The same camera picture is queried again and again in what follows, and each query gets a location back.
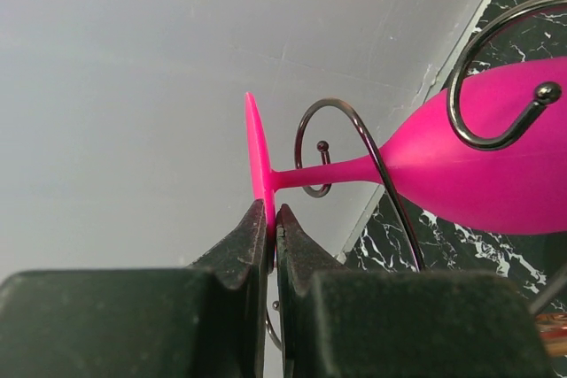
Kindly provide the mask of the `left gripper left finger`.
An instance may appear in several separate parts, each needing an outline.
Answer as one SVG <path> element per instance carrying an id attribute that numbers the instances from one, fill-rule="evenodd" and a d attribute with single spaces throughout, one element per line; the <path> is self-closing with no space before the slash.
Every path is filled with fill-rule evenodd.
<path id="1" fill-rule="evenodd" d="M 260 377 L 267 275 L 260 200 L 186 267 L 14 274 L 1 286 L 1 374 Z"/>

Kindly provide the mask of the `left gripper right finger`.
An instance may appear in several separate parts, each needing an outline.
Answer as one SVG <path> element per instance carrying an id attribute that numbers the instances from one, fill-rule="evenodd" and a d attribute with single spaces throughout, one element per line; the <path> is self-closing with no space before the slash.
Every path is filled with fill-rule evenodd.
<path id="1" fill-rule="evenodd" d="M 551 377 L 514 285 L 467 271 L 363 272 L 333 258 L 291 208 L 276 216 L 287 377 Z"/>

